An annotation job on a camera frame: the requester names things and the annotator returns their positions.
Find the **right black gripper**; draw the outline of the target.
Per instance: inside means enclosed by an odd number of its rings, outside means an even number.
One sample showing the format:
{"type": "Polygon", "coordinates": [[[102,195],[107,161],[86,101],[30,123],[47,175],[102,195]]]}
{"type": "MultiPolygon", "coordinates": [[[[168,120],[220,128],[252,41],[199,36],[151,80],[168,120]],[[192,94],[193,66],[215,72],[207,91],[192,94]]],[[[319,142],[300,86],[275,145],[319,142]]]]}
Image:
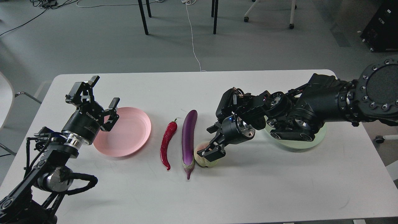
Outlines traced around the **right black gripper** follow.
{"type": "Polygon", "coordinates": [[[205,149],[197,152],[199,156],[205,157],[210,162],[225,157],[225,146],[240,144],[255,136],[255,129],[236,115],[227,117],[222,123],[215,122],[206,131],[210,134],[223,133],[223,137],[213,138],[205,149]]]}

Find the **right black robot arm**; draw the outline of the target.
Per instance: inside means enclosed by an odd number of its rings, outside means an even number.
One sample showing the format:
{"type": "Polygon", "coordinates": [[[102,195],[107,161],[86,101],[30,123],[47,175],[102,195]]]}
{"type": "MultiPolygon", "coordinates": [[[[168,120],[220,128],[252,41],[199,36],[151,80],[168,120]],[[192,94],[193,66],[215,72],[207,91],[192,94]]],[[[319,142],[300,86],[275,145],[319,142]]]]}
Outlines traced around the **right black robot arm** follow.
{"type": "Polygon", "coordinates": [[[225,156],[224,147],[253,139],[270,126],[275,139],[312,142],[326,122],[380,121],[397,126],[397,55],[369,65],[359,78],[343,81],[314,73],[310,80],[284,93],[260,95],[240,88],[226,91],[216,110],[217,122],[207,128],[215,137],[197,155],[209,162],[225,156]]]}

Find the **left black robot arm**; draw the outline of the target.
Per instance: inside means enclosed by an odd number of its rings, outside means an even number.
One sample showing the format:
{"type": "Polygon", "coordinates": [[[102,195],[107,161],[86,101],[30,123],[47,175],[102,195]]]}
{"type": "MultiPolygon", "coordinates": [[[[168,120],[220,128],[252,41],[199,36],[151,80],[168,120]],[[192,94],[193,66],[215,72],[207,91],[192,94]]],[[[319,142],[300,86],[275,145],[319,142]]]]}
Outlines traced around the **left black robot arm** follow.
{"type": "Polygon", "coordinates": [[[43,127],[27,139],[26,149],[34,140],[39,154],[27,163],[21,183],[1,200],[2,224],[55,224],[65,196],[80,194],[98,183],[97,177],[75,173],[66,163],[78,157],[82,145],[91,145],[99,131],[111,131],[118,121],[118,97],[108,109],[95,101],[93,88],[99,79],[93,76],[73,85],[65,101],[76,110],[61,132],[43,127]]]}

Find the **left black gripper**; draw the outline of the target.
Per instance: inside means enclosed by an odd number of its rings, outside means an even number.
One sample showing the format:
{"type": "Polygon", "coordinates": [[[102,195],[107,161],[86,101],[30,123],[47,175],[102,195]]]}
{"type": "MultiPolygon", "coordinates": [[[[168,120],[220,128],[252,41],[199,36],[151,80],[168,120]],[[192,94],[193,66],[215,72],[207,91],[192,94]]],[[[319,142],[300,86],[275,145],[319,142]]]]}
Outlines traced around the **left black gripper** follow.
{"type": "Polygon", "coordinates": [[[100,129],[104,132],[111,131],[119,119],[117,110],[120,98],[115,97],[106,110],[95,102],[93,88],[99,79],[95,75],[88,81],[76,82],[65,96],[65,102],[77,109],[64,125],[62,133],[81,136],[88,145],[93,143],[100,129]]]}

